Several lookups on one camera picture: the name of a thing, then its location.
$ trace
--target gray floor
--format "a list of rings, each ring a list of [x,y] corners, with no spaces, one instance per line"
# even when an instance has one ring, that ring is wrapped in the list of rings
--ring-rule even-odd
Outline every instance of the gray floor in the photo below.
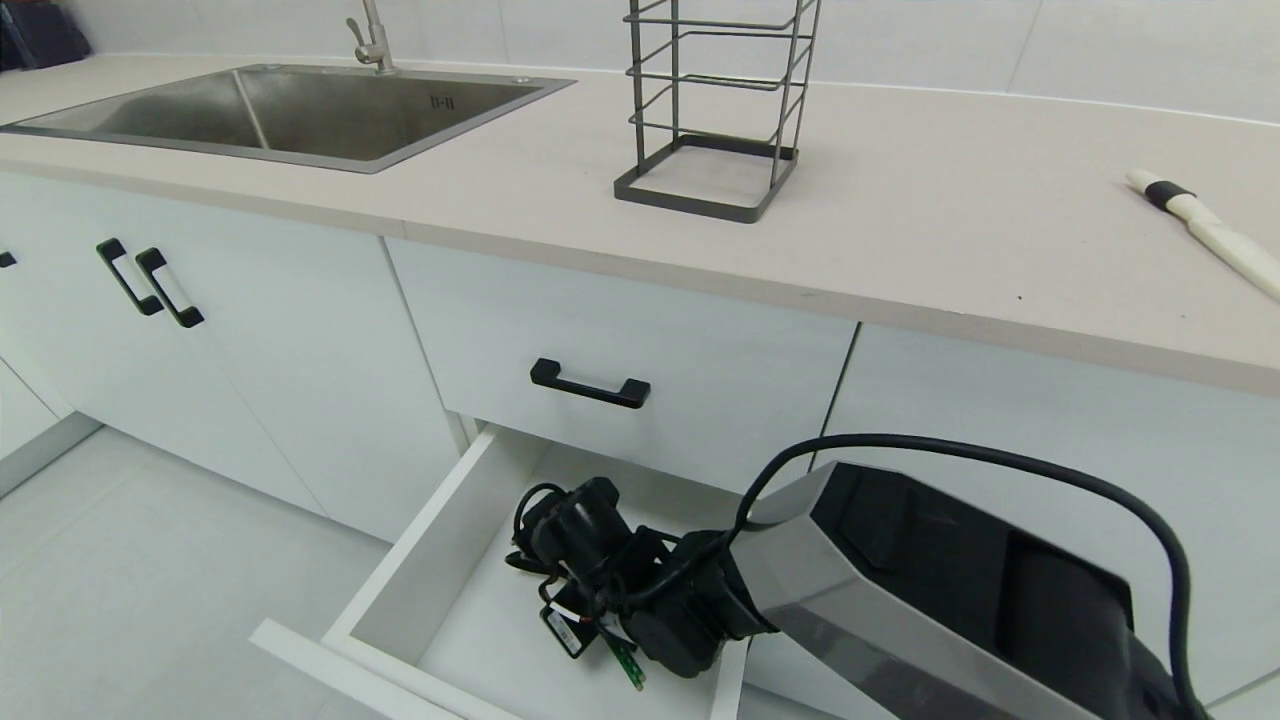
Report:
[[[0,500],[0,717],[374,719],[247,638],[319,638],[387,548],[102,429]]]

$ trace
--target faucet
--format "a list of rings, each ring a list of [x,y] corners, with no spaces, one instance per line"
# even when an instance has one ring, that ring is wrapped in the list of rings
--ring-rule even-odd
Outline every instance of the faucet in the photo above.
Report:
[[[387,41],[387,28],[378,18],[375,0],[365,0],[365,14],[369,15],[369,38],[371,40],[367,45],[360,35],[360,23],[356,22],[356,18],[347,18],[347,27],[356,35],[356,59],[365,65],[378,63],[378,74],[380,76],[398,73],[399,68],[392,61],[392,46]]]

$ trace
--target cabinet handle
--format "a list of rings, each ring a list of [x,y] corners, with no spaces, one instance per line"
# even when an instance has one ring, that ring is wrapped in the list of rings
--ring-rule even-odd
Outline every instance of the cabinet handle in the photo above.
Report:
[[[622,389],[618,392],[609,392],[591,386],[562,380],[559,379],[559,363],[556,360],[548,360],[547,357],[539,357],[538,361],[534,363],[534,368],[529,370],[529,379],[534,380],[535,386],[549,387],[570,395],[590,397],[591,400],[599,400],[600,402],[608,402],[609,405],[621,405],[622,407],[630,407],[631,410],[644,407],[644,401],[649,398],[650,386],[644,380],[627,378],[627,382],[622,383]]]
[[[160,300],[164,301],[164,306],[169,309],[169,314],[173,315],[174,320],[178,320],[179,325],[184,328],[193,328],[205,322],[205,316],[200,314],[200,310],[197,310],[195,305],[187,307],[186,310],[178,310],[174,307],[173,300],[169,299],[169,293],[160,287],[160,281],[156,279],[156,270],[164,268],[169,263],[164,259],[164,254],[160,252],[157,247],[148,247],[142,252],[138,252],[138,256],[134,258],[134,260],[137,260],[138,266],[142,268],[142,274],[147,277],[147,282],[150,282],[151,287],[155,288],[156,295],[160,296]]]
[[[106,269],[111,270],[111,277],[115,278],[115,282],[120,283],[120,290],[124,291],[124,295],[129,296],[129,301],[138,309],[138,313],[143,315],[155,315],[160,310],[164,310],[164,305],[160,305],[156,296],[148,295],[146,297],[138,297],[137,295],[133,295],[133,288],[129,287],[129,283],[124,282],[124,275],[120,274],[120,270],[115,269],[115,261],[124,258],[124,245],[122,245],[118,238],[113,237],[111,240],[97,243],[97,256],[106,264]]]

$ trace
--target metal rack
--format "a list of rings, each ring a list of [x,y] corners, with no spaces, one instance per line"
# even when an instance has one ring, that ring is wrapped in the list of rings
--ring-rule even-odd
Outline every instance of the metal rack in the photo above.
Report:
[[[813,46],[818,35],[818,18],[822,9],[822,0],[796,0],[795,13],[777,24],[769,23],[744,23],[744,22],[717,22],[704,19],[681,19],[680,0],[653,0],[641,5],[640,0],[628,0],[631,12],[622,18],[622,22],[631,26],[631,67],[627,76],[632,78],[635,113],[628,118],[636,132],[636,165],[627,170],[613,183],[613,196],[620,200],[667,208],[684,213],[694,213],[710,218],[733,220],[739,223],[754,223],[760,219],[769,202],[778,190],[791,176],[799,160],[797,150],[800,140],[800,122],[804,118],[805,99],[809,94],[809,70],[813,67]],[[669,6],[669,15],[659,12],[663,5]],[[803,32],[805,15],[812,12],[809,31]],[[640,41],[641,26],[669,26],[671,40],[657,50],[644,53]],[[790,42],[786,72],[778,79],[759,79],[750,77],[735,77],[705,73],[680,72],[680,45],[686,37],[717,36],[717,37],[750,37],[750,38],[776,38]],[[671,72],[646,72],[645,63],[668,53],[671,56]],[[804,64],[803,77],[796,76],[796,70]],[[666,85],[652,97],[645,99],[644,81],[666,81]],[[682,127],[680,123],[680,88],[682,85],[708,85],[717,87],[731,87],[759,92],[782,91],[781,106],[778,109],[777,129],[768,140],[726,135],[707,129],[694,129]],[[653,106],[659,99],[671,96],[671,120],[654,122],[645,118],[645,110]],[[787,123],[795,118],[795,129],[791,145],[783,145]],[[671,142],[653,152],[645,154],[645,129],[659,129],[671,132]],[[644,190],[635,187],[635,182],[645,173],[653,170],[663,160],[671,158],[681,147],[704,147],[726,152],[739,152],[759,158],[772,158],[769,167],[768,191],[754,206],[742,206],[730,202],[718,202],[699,197],[689,197]]]

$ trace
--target sink basin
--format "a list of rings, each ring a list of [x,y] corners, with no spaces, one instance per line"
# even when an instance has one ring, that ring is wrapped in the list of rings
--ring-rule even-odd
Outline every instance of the sink basin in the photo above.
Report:
[[[0,132],[376,173],[572,82],[250,65],[49,113]]]

